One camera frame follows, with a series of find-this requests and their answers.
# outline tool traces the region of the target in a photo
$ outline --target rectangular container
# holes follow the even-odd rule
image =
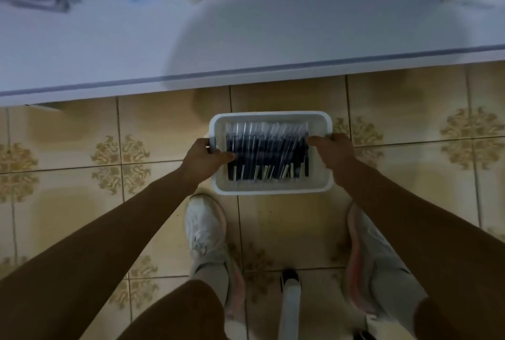
[[[333,125],[328,114],[321,111],[279,111],[262,113],[225,113],[214,116],[209,126],[211,149],[226,151],[226,123],[267,122],[296,123],[307,122],[309,135],[325,136],[332,133]],[[323,192],[331,188],[333,177],[314,147],[309,147],[308,177],[279,181],[228,180],[226,166],[222,166],[212,176],[212,188],[220,195],[272,195]]]

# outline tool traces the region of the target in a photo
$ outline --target shoe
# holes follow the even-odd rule
[[[356,203],[349,208],[347,225],[352,249],[342,285],[344,296],[360,311],[391,320],[373,296],[372,280],[380,270],[410,271]]]
[[[189,253],[194,261],[190,278],[207,263],[223,264],[228,271],[228,296],[225,314],[233,318],[245,300],[245,282],[235,260],[226,246],[226,217],[224,211],[211,196],[192,196],[186,207],[186,237]]]

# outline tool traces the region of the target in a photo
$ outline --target forearm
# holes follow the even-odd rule
[[[0,281],[5,337],[79,339],[144,247],[196,186],[176,170]]]
[[[351,159],[335,177],[462,333],[497,336],[505,244]]]

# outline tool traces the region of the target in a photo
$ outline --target person's right arm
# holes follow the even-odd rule
[[[307,143],[460,333],[503,338],[505,243],[360,162],[344,134]]]

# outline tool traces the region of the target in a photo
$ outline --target tile floor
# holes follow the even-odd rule
[[[177,168],[211,117],[230,111],[323,110],[361,160],[505,241],[504,105],[505,62],[496,62],[0,109],[0,277]],[[284,267],[304,283],[300,339],[349,338],[365,325],[339,290],[351,202],[342,189],[217,198],[248,289],[240,320],[226,324],[232,340],[276,338]],[[114,340],[186,280],[184,206],[83,339]],[[410,338],[396,324],[369,327],[379,340]]]

